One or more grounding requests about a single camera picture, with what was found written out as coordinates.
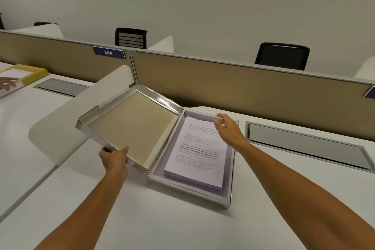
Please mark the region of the white curved desk divider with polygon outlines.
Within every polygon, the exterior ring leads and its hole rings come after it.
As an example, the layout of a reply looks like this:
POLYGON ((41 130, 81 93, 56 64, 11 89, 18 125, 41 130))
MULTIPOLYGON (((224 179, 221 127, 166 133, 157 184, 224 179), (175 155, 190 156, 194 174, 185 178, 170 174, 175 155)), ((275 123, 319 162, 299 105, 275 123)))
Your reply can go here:
POLYGON ((23 34, 41 35, 41 36, 53 37, 53 38, 64 38, 60 27, 55 24, 32 26, 32 27, 27 27, 27 28, 14 29, 10 31, 23 33, 23 34))
POLYGON ((158 43, 152 45, 148 50, 156 52, 174 53, 174 41, 172 35, 162 39, 158 43))
POLYGON ((29 130, 29 140, 55 166, 61 166, 87 139, 76 128, 78 119, 94 108, 102 108, 129 90, 134 83, 130 68, 120 66, 97 83, 88 87, 29 130))

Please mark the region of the person's left forearm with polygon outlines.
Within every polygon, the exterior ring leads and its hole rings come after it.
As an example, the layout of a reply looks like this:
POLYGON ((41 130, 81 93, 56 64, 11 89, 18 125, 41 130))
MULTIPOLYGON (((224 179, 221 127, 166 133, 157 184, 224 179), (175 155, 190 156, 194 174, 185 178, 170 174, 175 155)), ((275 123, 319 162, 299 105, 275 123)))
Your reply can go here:
POLYGON ((127 167, 108 168, 78 208, 34 250, 94 250, 127 176, 127 167))

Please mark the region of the person's right hand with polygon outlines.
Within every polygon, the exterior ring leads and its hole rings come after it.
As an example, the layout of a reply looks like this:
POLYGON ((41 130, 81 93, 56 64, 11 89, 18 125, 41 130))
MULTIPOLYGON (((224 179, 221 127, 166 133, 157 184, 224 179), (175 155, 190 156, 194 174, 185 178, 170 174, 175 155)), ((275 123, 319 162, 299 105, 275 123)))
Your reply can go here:
POLYGON ((226 122, 227 140, 225 143, 238 152, 245 150, 249 146, 249 143, 242 134, 238 124, 227 114, 218 113, 217 116, 220 118, 220 120, 225 120, 226 122))

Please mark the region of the yellow document box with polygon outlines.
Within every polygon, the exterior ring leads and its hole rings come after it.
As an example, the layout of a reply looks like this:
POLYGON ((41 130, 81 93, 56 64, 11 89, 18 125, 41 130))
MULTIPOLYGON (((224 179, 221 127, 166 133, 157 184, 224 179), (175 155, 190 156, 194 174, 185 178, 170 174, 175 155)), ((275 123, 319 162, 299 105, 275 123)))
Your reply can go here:
POLYGON ((15 85, 10 85, 8 90, 6 88, 0 89, 0 98, 28 86, 48 75, 49 72, 45 68, 32 67, 22 64, 16 64, 2 70, 0 71, 0 78, 15 78, 15 80, 12 80, 12 82, 15 82, 15 85))

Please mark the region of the black mesh office chair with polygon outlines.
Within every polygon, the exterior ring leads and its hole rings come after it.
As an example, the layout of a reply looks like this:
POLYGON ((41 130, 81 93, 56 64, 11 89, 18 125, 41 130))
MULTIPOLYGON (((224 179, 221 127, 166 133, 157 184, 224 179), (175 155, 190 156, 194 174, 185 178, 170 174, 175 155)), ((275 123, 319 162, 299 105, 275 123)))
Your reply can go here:
POLYGON ((255 64, 304 71, 310 48, 284 43, 261 43, 255 64))

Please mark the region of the black slatted office chair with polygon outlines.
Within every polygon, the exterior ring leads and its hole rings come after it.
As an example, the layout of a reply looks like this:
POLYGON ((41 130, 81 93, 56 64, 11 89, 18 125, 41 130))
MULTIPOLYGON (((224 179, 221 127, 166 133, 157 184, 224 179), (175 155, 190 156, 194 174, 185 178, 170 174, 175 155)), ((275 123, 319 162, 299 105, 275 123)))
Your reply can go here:
POLYGON ((137 49, 147 49, 147 33, 147 30, 141 29, 116 28, 115 45, 137 49))

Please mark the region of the stack of printed paper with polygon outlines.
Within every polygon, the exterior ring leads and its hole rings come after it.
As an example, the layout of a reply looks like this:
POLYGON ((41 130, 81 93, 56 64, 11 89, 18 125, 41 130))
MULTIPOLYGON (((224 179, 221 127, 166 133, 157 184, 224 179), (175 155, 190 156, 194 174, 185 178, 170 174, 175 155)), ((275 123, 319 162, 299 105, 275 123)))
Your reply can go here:
POLYGON ((221 191, 227 144, 213 122, 186 117, 164 167, 168 177, 221 191))

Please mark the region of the silver hinged document box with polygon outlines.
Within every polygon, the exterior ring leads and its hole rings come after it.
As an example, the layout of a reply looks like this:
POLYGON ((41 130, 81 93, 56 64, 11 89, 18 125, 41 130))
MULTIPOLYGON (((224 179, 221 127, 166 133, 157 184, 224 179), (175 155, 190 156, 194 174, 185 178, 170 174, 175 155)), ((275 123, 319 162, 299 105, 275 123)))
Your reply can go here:
POLYGON ((229 145, 221 191, 168 177, 163 172, 188 116, 209 122, 220 119, 184 108, 140 83, 133 83, 128 91, 102 108, 94 108, 81 116, 76 128, 112 152, 128 146, 128 163, 147 171, 153 182, 228 209, 235 161, 235 151, 229 145))

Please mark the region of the person's left hand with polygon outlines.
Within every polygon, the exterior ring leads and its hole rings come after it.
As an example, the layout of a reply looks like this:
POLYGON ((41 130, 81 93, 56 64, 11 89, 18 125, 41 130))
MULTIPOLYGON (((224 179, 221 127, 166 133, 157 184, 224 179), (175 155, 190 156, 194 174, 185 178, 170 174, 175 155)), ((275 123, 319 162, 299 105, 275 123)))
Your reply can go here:
POLYGON ((111 153, 109 149, 106 148, 100 150, 99 156, 107 175, 113 175, 122 178, 122 180, 125 180, 127 178, 127 159, 117 158, 116 152, 111 153))

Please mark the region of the beige partition panel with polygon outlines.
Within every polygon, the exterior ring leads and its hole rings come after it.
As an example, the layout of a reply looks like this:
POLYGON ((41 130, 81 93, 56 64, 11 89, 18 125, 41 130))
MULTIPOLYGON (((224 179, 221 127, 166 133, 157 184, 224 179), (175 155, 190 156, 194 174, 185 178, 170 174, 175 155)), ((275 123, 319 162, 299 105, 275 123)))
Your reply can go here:
POLYGON ((185 107, 206 106, 375 142, 375 83, 132 51, 143 85, 185 107))
POLYGON ((96 54, 93 47, 114 49, 107 45, 0 30, 2 63, 45 68, 52 74, 93 83, 126 65, 135 81, 130 50, 120 49, 125 55, 125 59, 121 59, 96 54))

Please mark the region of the person's right forearm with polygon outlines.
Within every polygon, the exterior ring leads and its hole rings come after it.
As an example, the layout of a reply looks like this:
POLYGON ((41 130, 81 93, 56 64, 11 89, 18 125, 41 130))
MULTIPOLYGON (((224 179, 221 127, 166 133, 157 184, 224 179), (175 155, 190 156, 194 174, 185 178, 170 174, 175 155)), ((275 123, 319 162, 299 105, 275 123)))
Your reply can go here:
POLYGON ((246 141, 235 149, 307 250, 375 250, 375 229, 331 193, 246 141))

